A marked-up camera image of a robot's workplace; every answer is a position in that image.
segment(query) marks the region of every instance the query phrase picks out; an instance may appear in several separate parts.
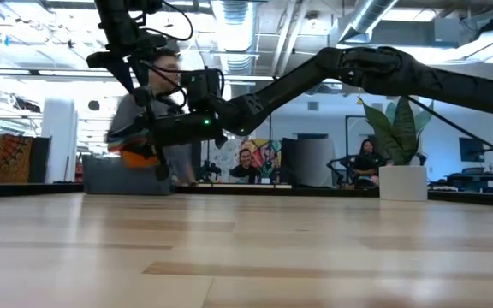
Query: potted plant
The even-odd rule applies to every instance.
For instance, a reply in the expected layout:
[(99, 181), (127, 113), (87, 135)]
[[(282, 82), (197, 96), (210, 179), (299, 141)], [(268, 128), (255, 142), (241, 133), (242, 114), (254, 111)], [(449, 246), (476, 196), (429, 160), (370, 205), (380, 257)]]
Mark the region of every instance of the potted plant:
[(414, 116), (408, 97), (401, 97), (397, 105), (389, 104), (385, 114), (364, 102), (363, 106), (378, 144), (392, 161), (392, 164), (379, 169), (380, 198), (426, 201), (427, 172), (413, 159), (418, 154), (419, 136), (431, 114), (422, 111)]

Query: dark hair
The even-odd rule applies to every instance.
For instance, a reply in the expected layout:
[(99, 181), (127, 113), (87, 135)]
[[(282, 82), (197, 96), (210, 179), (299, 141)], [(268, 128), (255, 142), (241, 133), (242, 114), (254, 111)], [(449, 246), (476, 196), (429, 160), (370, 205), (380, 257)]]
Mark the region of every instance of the dark hair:
[(174, 50), (171, 50), (170, 48), (167, 47), (163, 47), (163, 48), (157, 48), (155, 52), (153, 52), (153, 54), (151, 55), (151, 61), (155, 62), (164, 56), (172, 56), (176, 60), (178, 60), (179, 58), (178, 54)]
[(372, 153), (375, 153), (376, 152), (376, 146), (374, 145), (374, 143), (372, 142), (372, 140), (370, 140), (370, 139), (364, 139), (363, 142), (360, 144), (359, 155), (363, 155), (365, 153), (364, 149), (365, 149), (365, 144), (367, 142), (370, 142), (370, 144), (372, 145)]
[(242, 150), (239, 151), (239, 156), (241, 156), (241, 154), (244, 153), (244, 152), (246, 152), (246, 151), (248, 152), (248, 154), (252, 154), (250, 152), (250, 150), (248, 150), (248, 149), (242, 149)]

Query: ceiling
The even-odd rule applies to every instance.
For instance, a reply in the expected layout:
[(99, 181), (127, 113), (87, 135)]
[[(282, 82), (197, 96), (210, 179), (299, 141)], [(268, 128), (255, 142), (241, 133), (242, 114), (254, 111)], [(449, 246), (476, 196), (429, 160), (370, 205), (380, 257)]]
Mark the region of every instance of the ceiling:
[[(301, 24), (293, 53), (287, 61), (284, 72), (288, 72), (329, 45), (329, 32), (336, 20), (353, 11), (354, 0), (330, 1), (307, 0), (306, 11), (315, 14), (314, 20), (304, 16), (295, 16), (293, 21)], [(188, 8), (183, 4), (189, 1), (171, 1), (181, 8)], [(427, 0), (400, 0), (384, 17), (384, 21), (431, 21), (435, 14), (451, 9), (449, 16), (478, 15), (493, 9), (493, 0), (471, 0), (469, 5), (463, 0), (454, 1), (427, 1)], [(278, 28), (283, 17), (288, 0), (271, 0), (255, 3), (256, 15), (254, 24), (253, 46), (255, 62), (252, 74), (267, 75), (271, 71), (277, 42)], [(225, 37), (218, 30), (221, 29), (214, 15), (210, 13), (207, 0), (200, 0), (202, 13), (187, 13), (195, 30), (193, 38), (187, 42), (180, 42), (181, 65), (184, 69), (200, 69), (204, 66), (223, 68), (218, 53), (218, 44), (225, 40), (240, 38)], [(0, 1), (0, 68), (54, 70), (71, 69), (85, 70), (86, 57), (93, 52), (104, 50), (107, 43), (104, 32), (98, 29), (100, 18), (94, 9), (93, 0), (69, 1), (41, 1), (41, 0), (14, 0)], [(189, 28), (184, 17), (171, 12), (168, 8), (151, 15), (147, 19), (147, 26), (163, 30), (177, 37), (188, 35)], [(424, 51), (434, 56), (439, 50)], [(493, 65), (478, 63), (473, 65), (446, 66), (445, 69), (461, 71), (464, 74), (484, 76), (493, 79)], [(44, 76), (34, 79), (19, 80), (17, 77), (0, 76), (0, 90), (27, 97), (43, 105), (47, 96), (66, 93), (76, 97), (76, 104), (80, 111), (80, 118), (102, 120), (83, 121), (80, 131), (96, 131), (102, 136), (109, 125), (109, 119), (115, 112), (117, 98), (125, 94), (114, 80), (65, 82), (47, 81)], [(316, 94), (312, 97), (300, 96), (290, 104), (277, 111), (282, 114), (306, 114), (306, 102), (318, 100), (321, 110), (328, 108), (329, 113), (341, 114), (344, 112), (362, 113), (362, 109), (355, 104), (355, 95), (344, 98), (341, 95)], [(100, 101), (102, 109), (98, 113), (86, 107), (90, 100)]]

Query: person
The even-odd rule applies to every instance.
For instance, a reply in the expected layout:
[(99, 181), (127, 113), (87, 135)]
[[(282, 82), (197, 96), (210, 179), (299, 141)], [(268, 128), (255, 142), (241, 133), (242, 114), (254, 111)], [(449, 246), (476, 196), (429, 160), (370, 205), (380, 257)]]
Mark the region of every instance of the person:
[(248, 178), (248, 184), (255, 184), (256, 177), (260, 176), (260, 172), (252, 165), (252, 153), (248, 149), (239, 151), (239, 165), (229, 171), (229, 175), (234, 178)]
[[(168, 48), (157, 49), (152, 55), (151, 60), (159, 68), (175, 71), (180, 69), (178, 55)], [(155, 116), (169, 116), (183, 113), (181, 108), (168, 97), (176, 90), (176, 85), (179, 84), (179, 72), (158, 71), (156, 73), (150, 70), (149, 85), (155, 98), (151, 102), (151, 107)], [(119, 102), (116, 115), (110, 125), (110, 131), (118, 131), (131, 125), (140, 112), (141, 109), (134, 102), (133, 96), (130, 94), (125, 95)], [(163, 152), (171, 166), (171, 175), (176, 175), (182, 184), (195, 184), (195, 174), (191, 163), (191, 146), (168, 146), (163, 149)]]
[(377, 153), (372, 141), (364, 139), (360, 145), (359, 155), (353, 160), (353, 171), (357, 178), (365, 177), (377, 183), (378, 170), (383, 163), (385, 161)]

